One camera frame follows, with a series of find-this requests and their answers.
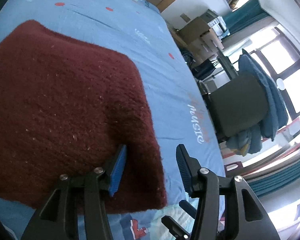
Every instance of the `blue bed sheet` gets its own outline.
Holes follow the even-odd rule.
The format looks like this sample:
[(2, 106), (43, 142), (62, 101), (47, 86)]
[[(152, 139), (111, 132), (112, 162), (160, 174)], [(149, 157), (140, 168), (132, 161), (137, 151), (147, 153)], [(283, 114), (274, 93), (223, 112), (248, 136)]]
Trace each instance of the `blue bed sheet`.
[[(206, 106), (158, 9), (145, 0), (8, 0), (0, 12), (0, 42), (29, 19), (55, 32), (126, 54), (140, 72), (161, 148), (168, 206), (109, 215), (114, 239), (174, 239), (161, 223), (164, 215), (191, 231), (193, 220), (178, 206), (180, 200), (189, 197), (178, 170), (176, 146), (183, 143), (202, 167), (217, 175), (224, 176), (225, 172)], [(189, 201), (197, 205), (196, 199)], [(220, 215), (223, 210), (224, 199), (220, 198)], [(33, 212), (21, 203), (0, 199), (0, 220), (18, 239)], [(82, 220), (79, 228), (82, 234)]]

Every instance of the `blue towel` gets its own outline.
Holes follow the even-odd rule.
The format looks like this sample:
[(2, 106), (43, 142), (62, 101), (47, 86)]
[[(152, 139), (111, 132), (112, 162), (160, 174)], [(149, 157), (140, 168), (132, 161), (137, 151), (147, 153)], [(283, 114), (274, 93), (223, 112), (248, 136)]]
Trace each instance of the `blue towel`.
[(277, 89), (277, 85), (274, 82), (274, 80), (269, 77), (266, 72), (262, 69), (262, 67), (260, 66), (260, 64), (253, 58), (251, 57), (251, 55), (245, 51), (244, 49), (242, 50), (243, 55), (247, 55), (254, 63), (254, 65), (261, 71), (263, 72), (264, 76), (266, 77), (266, 80), (268, 82), (269, 88), (271, 90), (271, 94), (273, 96), (274, 99), (274, 103), (275, 103), (275, 107), (277, 110), (277, 116), (278, 116), (278, 124), (279, 124), (279, 129), (284, 127), (285, 125), (287, 125), (289, 117), (288, 117), (288, 113), (286, 110), (286, 105), (284, 103), (283, 97), (280, 93), (280, 91)]
[(274, 80), (249, 53), (244, 49), (242, 52), (243, 55), (239, 58), (239, 75), (244, 72), (254, 75), (265, 89), (269, 105), (268, 113), (258, 124), (239, 132), (226, 142), (228, 148), (237, 149), (236, 154), (245, 156), (247, 153), (257, 153), (262, 149), (262, 137), (274, 140), (278, 129), (287, 125), (289, 118), (283, 97)]

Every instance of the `cardboard box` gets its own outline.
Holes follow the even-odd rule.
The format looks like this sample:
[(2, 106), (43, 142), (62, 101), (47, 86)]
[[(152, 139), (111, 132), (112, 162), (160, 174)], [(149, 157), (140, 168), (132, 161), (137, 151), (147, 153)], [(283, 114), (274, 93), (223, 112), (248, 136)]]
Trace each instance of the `cardboard box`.
[(192, 41), (187, 46), (187, 48), (194, 54), (194, 56), (196, 55), (198, 57), (196, 58), (195, 56), (196, 61), (199, 61), (199, 64), (212, 57), (213, 55), (216, 55), (218, 52), (217, 47), (219, 47), (220, 49), (224, 48), (221, 40), (218, 38), (213, 29), (210, 29), (204, 35)]
[(204, 20), (206, 23), (209, 23), (213, 21), (214, 19), (218, 18), (218, 14), (215, 11), (211, 11), (208, 9), (204, 14), (200, 16), (202, 20)]
[(174, 40), (174, 42), (177, 44), (177, 46), (179, 48), (186, 48), (188, 45), (184, 42), (184, 40), (178, 35), (176, 34), (176, 32), (172, 29), (172, 28), (169, 28), (169, 32)]
[(178, 34), (186, 44), (190, 44), (210, 30), (210, 26), (200, 17), (195, 18), (183, 27)]

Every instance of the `folded clothes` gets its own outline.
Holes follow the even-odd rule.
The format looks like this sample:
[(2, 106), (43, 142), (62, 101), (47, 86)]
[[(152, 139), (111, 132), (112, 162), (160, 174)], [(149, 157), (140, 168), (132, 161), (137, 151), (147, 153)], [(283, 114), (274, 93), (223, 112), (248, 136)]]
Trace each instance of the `folded clothes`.
[(0, 197), (33, 208), (60, 174), (101, 166), (127, 145), (110, 213), (160, 209), (160, 149), (140, 74), (125, 55), (33, 20), (0, 43)]
[(245, 156), (247, 153), (257, 153), (262, 149), (262, 138), (274, 140), (277, 131), (287, 125), (288, 114), (283, 97), (274, 80), (247, 51), (243, 49), (242, 53), (239, 57), (239, 75), (249, 72), (258, 79), (266, 92), (269, 106), (268, 113), (258, 124), (232, 136), (226, 142), (226, 146), (236, 154)]

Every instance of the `metal screw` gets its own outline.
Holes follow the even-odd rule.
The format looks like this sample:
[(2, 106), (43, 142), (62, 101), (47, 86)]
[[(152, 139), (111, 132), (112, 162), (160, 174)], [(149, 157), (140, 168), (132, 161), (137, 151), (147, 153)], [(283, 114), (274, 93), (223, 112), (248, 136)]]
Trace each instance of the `metal screw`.
[(100, 173), (103, 172), (103, 168), (97, 167), (97, 168), (95, 168), (95, 169), (93, 170), (93, 172), (94, 172), (94, 173), (97, 173), (97, 174), (100, 174)]
[(208, 174), (208, 173), (209, 173), (209, 170), (208, 170), (207, 168), (201, 168), (201, 169), (200, 169), (200, 172), (201, 172), (202, 174)]
[(234, 180), (237, 181), (237, 182), (241, 182), (241, 181), (243, 181), (243, 177), (237, 175), (237, 176), (234, 177)]
[(61, 174), (59, 179), (60, 180), (66, 180), (66, 179), (68, 179), (68, 175), (67, 174)]

